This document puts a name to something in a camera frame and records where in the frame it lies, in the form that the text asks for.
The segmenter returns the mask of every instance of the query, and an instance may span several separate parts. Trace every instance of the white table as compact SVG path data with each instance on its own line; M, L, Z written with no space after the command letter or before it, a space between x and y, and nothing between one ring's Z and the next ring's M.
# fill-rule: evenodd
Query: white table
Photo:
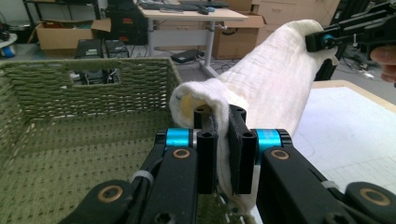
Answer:
M164 13L159 10L145 10L139 7L143 16L148 18L148 55L153 56L154 47L168 46L200 46L206 45L203 69L213 77L219 74L210 66L213 38L215 36L216 21L242 21L247 18L228 8L217 8L209 15L202 15L196 11L184 11L182 14ZM207 30L155 30L154 21L209 21Z
M319 81L293 145L341 192L365 181L396 194L395 127L396 105L344 80ZM252 215L262 223L257 208Z

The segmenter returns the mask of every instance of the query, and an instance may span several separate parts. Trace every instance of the floor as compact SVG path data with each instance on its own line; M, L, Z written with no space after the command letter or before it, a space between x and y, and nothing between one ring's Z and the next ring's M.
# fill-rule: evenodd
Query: floor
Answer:
M6 61L31 61L31 60L47 60L47 59L63 59L63 56L51 56L50 58L40 50L36 44L19 44L15 46L17 54L11 59L0 58L1 62ZM148 51L144 46L128 46L128 50L132 52L133 57L147 57ZM179 51L156 50L158 57L169 57ZM177 64L178 72L183 81L204 81L209 76L201 69L197 59L184 64ZM212 67L221 74L233 67L238 60L213 60ZM356 49L347 49L344 57L340 60L339 65L332 75L332 79L343 79L350 81L367 91L393 103L396 105L396 89L393 84L384 82L380 79L381 68L374 62L366 60L365 55Z

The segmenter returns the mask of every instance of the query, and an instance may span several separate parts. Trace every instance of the cardboard box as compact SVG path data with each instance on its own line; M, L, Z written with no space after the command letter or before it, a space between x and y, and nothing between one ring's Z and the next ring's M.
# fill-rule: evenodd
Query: cardboard box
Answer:
M35 28L41 49L76 49L80 39L95 38L95 31L110 32L111 20L43 21Z
M259 29L264 27L263 16L253 12L241 12L247 19L243 21L225 21L227 30L216 29L212 56L216 59L242 59L255 47Z
M77 49L43 49L44 56L51 59L74 59Z

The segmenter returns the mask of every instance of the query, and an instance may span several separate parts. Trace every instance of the desk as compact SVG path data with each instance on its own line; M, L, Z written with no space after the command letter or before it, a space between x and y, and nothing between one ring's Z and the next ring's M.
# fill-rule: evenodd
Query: desk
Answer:
M148 18L148 55L153 56L154 47L166 46L199 46L206 45L203 69L213 77L219 74L210 66L213 38L216 21L242 21L247 17L228 8L217 8L209 15L202 15L195 11L184 11L183 14L163 13L159 10L145 10L139 7L143 16ZM154 21L209 21L207 30L154 30Z
M356 86L348 81L344 80L331 80L331 81L316 81L314 82L313 89L319 88L334 88L334 87L348 87L349 89L357 92L361 96L370 99L371 101L377 103L380 106L385 107L387 110L393 111L396 113L396 105L370 93L369 91L362 89L361 87Z

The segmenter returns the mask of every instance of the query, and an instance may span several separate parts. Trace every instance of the wall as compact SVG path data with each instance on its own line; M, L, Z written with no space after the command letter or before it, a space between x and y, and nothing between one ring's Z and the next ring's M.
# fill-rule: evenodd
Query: wall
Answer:
M107 7L107 0L98 0L100 8ZM35 21L38 21L38 17L35 13L34 4L28 4L32 16ZM41 13L45 19L53 20L93 20L95 14L92 7L85 6L70 6L72 11L71 15L67 6L58 5L40 5ZM27 12L23 5L22 0L0 0L0 13L5 17L7 22L10 21L29 21ZM0 15L0 21L5 22L3 17Z

